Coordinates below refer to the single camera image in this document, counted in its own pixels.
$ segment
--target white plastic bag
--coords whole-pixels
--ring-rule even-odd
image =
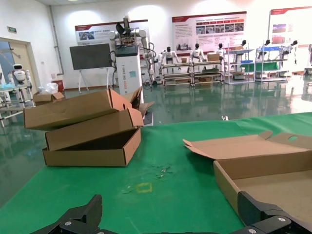
[[[37,92],[40,94],[55,94],[59,91],[59,85],[56,83],[48,83],[45,86],[40,86]]]

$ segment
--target display board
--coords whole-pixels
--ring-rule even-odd
[[[116,24],[118,22],[111,23],[98,23],[98,24],[89,24],[89,25],[79,25],[75,26],[76,38],[78,45],[90,45],[90,44],[101,44],[109,43],[108,33],[110,31],[116,31]],[[149,28],[148,20],[134,20],[129,23],[132,29],[144,29],[146,35],[149,38]]]
[[[109,44],[70,47],[74,70],[111,67]]]
[[[312,6],[271,10],[268,38],[272,45],[289,45],[294,40],[298,41],[297,65],[290,61],[292,71],[302,71],[307,66],[308,46],[312,44],[311,16]]]
[[[189,54],[198,43],[204,52],[213,52],[219,43],[238,46],[245,39],[247,12],[172,17],[174,50]]]

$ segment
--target open cardboard box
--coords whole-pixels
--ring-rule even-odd
[[[35,102],[36,106],[40,106],[51,102],[61,101],[63,98],[65,97],[61,92],[57,92],[55,94],[35,93],[33,96],[33,101]]]
[[[275,204],[312,223],[312,137],[271,131],[189,142],[191,151],[215,159],[216,181],[237,211],[237,193]]]
[[[103,90],[24,110],[26,129],[50,131],[131,108],[114,90]]]
[[[140,111],[129,108],[45,133],[47,150],[66,149],[143,125]]]
[[[118,133],[66,150],[43,149],[47,166],[126,166],[141,142],[141,130]]]

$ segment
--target red and white poster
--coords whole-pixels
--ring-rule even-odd
[[[224,47],[238,46],[244,40],[247,12],[172,17],[174,50],[189,54],[195,44],[204,52],[212,52],[219,43]]]
[[[116,31],[117,23],[118,22],[111,22],[75,26],[78,45],[109,43],[108,33],[110,31]],[[150,36],[147,19],[134,20],[129,23],[129,25],[132,29],[145,29],[147,37]]]
[[[307,65],[308,46],[312,44],[312,30],[309,26],[311,16],[312,6],[274,9],[270,13],[268,38],[272,45],[288,46],[294,40],[298,41],[297,64],[290,61],[290,69],[293,71],[302,71]]]

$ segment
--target television screen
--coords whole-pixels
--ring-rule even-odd
[[[74,70],[111,67],[109,44],[70,47]]]

